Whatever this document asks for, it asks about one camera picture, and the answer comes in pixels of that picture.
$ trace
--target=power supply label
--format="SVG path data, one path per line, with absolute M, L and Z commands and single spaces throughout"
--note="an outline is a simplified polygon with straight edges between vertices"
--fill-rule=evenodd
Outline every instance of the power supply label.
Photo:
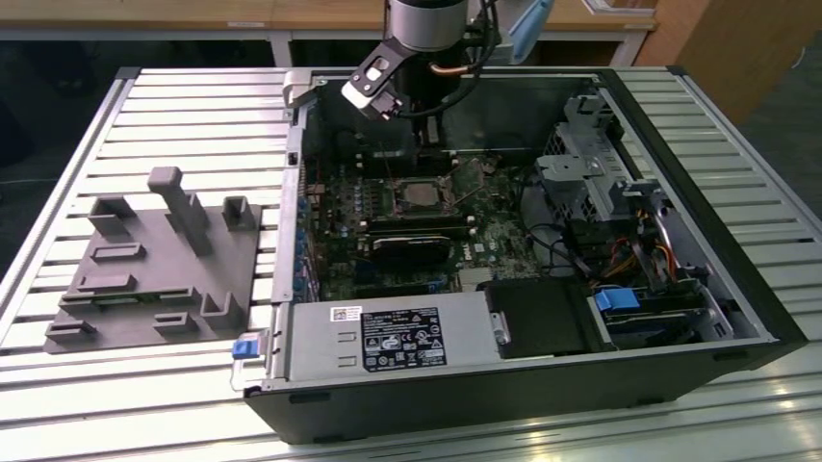
M 445 366 L 437 308 L 362 313 L 362 363 L 369 372 Z

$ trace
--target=circuit board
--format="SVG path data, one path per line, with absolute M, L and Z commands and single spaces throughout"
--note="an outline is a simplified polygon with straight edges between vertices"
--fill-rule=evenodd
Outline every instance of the circuit board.
M 485 280 L 541 274 L 513 205 L 514 167 L 497 168 L 492 155 L 453 155 L 456 168 L 441 177 L 369 179 L 341 166 L 312 189 L 322 300 L 466 292 Z M 438 224 L 418 232 L 412 223 L 426 218 Z M 393 228 L 385 236 L 366 228 L 366 223 L 404 219 L 409 228 Z M 440 235 L 453 238 L 442 263 L 413 270 L 376 268 L 368 254 L 374 239 Z

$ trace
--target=slotted aluminum surface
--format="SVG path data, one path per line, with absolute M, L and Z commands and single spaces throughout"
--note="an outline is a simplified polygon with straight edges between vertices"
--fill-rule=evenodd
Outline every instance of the slotted aluminum surface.
M 822 442 L 819 221 L 684 81 L 661 68 L 621 75 L 812 339 L 808 347 L 674 403 L 298 448 L 278 440 L 229 385 L 231 342 L 47 355 L 41 345 L 91 233 L 85 214 L 93 196 L 126 193 L 137 208 L 162 206 L 142 185 L 151 167 L 171 159 L 190 172 L 186 186 L 201 191 L 205 205 L 242 193 L 266 207 L 251 328 L 270 323 L 284 73 L 145 70 L 137 82 L 118 83 L 122 92 L 111 95 L 75 189 L 10 292 L 0 323 L 0 460 L 719 461 L 813 455 Z M 629 147 L 650 174 L 630 141 Z M 562 392 L 546 384 L 546 393 Z M 409 398 L 426 405 L 425 397 Z

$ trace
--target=blue plastic tab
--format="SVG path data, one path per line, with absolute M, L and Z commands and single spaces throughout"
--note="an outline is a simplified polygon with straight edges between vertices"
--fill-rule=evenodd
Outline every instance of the blue plastic tab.
M 601 311 L 640 308 L 640 300 L 633 289 L 605 289 L 594 295 L 594 300 Z
M 234 342 L 231 349 L 234 359 L 255 359 L 259 358 L 259 340 L 238 340 Z
M 509 35 L 512 36 L 514 52 L 512 56 L 513 64 L 521 64 L 529 57 L 540 41 L 540 34 L 542 34 L 545 29 L 545 23 L 549 20 L 553 8 L 554 0 L 536 0 L 512 26 Z

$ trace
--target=blue handle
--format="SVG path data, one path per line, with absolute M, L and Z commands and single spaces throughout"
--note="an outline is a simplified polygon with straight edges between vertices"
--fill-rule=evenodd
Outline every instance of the blue handle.
M 520 64 L 529 57 L 553 8 L 554 0 L 537 0 L 512 27 L 513 64 Z

